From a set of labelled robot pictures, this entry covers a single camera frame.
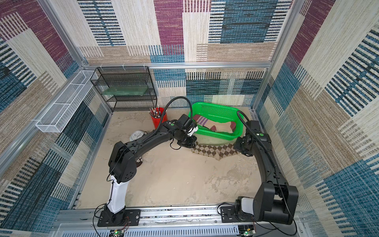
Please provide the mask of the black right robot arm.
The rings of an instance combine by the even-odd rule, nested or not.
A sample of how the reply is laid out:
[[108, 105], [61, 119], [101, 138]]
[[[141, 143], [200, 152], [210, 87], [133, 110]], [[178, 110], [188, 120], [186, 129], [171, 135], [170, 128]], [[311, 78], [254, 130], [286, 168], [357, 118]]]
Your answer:
[[261, 185], [253, 198], [239, 196], [235, 201], [235, 213], [241, 221], [269, 222], [291, 225], [298, 203], [297, 187], [291, 186], [276, 162], [271, 138], [260, 130], [256, 120], [244, 121], [247, 116], [237, 111], [246, 128], [245, 135], [237, 138], [234, 149], [257, 161]]

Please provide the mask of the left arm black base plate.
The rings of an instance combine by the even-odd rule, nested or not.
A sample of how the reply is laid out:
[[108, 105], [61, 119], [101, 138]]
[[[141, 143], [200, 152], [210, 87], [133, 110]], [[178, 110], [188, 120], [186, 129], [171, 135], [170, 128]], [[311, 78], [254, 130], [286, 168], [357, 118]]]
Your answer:
[[122, 209], [112, 213], [108, 208], [103, 210], [97, 223], [97, 227], [138, 226], [140, 209]]

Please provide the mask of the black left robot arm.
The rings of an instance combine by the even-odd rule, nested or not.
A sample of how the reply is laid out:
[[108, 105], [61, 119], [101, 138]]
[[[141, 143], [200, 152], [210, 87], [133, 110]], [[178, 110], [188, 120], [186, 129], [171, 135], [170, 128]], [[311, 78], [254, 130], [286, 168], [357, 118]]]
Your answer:
[[169, 105], [179, 99], [185, 100], [190, 108], [190, 114], [183, 114], [179, 119], [160, 120], [158, 127], [128, 143], [117, 142], [111, 153], [109, 160], [109, 176], [112, 188], [110, 198], [105, 205], [104, 214], [115, 219], [125, 209], [125, 196], [129, 181], [137, 173], [137, 159], [156, 146], [177, 140], [179, 147], [194, 148], [197, 138], [194, 133], [198, 130], [196, 122], [193, 120], [192, 105], [188, 98], [178, 96], [171, 99], [164, 108], [163, 114]]

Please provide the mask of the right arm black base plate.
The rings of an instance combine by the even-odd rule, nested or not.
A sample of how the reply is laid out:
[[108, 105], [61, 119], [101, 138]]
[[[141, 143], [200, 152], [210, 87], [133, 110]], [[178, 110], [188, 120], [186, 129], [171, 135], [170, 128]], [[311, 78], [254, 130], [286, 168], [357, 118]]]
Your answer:
[[218, 208], [222, 223], [234, 223], [238, 222], [235, 216], [235, 207], [231, 205], [220, 206]]

